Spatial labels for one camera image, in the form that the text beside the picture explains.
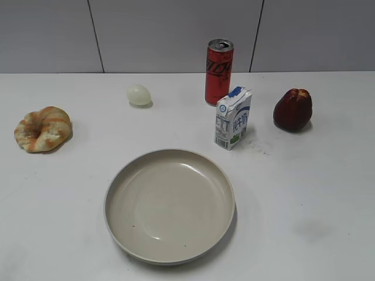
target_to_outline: beige plate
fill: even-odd
[[[212,248],[235,209],[223,171],[185,150],[159,150],[126,165],[107,191],[107,227],[115,242],[148,263],[175,265]]]

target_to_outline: wall seam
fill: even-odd
[[[104,71],[104,65],[103,65],[103,60],[101,58],[101,52],[100,52],[100,47],[99,47],[99,41],[98,41],[98,36],[96,35],[96,29],[95,29],[95,24],[94,24],[94,19],[93,19],[93,13],[91,12],[91,5],[90,5],[90,1],[87,0],[87,5],[88,5],[88,10],[90,12],[90,17],[91,17],[91,22],[93,24],[93,29],[94,29],[94,35],[95,35],[95,41],[96,41],[96,46],[98,48],[98,53],[99,53],[99,59],[100,59],[100,64],[101,64],[101,69],[103,71],[103,73],[105,73]]]
[[[261,22],[261,20],[262,20],[264,1],[265,1],[265,0],[262,0],[262,6],[261,6],[261,8],[260,8],[259,21],[258,21],[258,26],[257,26],[257,33],[255,34],[253,53],[251,54],[250,68],[249,68],[248,72],[251,72],[251,67],[253,66],[253,60],[254,60],[254,54],[255,54],[255,48],[257,47],[257,40],[258,40],[258,34],[259,34],[259,27],[260,27],[260,22]]]

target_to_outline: red soda can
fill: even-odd
[[[216,105],[229,93],[233,43],[225,39],[209,42],[206,63],[206,102]]]

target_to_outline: blue carton cap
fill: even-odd
[[[238,86],[238,87],[234,88],[234,90],[228,94],[228,97],[233,98],[236,95],[238,95],[239,93],[241,93],[241,91],[242,91],[242,87]]]

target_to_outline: can lid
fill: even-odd
[[[233,43],[226,39],[214,39],[209,42],[209,48],[213,51],[225,53],[234,49]]]

